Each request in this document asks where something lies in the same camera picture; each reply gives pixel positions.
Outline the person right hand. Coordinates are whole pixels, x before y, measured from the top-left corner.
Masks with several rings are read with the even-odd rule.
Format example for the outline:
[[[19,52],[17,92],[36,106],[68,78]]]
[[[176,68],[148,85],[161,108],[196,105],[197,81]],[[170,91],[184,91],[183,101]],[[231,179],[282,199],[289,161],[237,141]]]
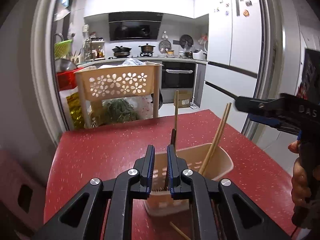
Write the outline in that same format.
[[[293,203],[295,206],[306,207],[306,198],[311,196],[311,191],[308,187],[306,171],[300,163],[300,157],[296,159],[293,165],[291,184],[291,197]]]

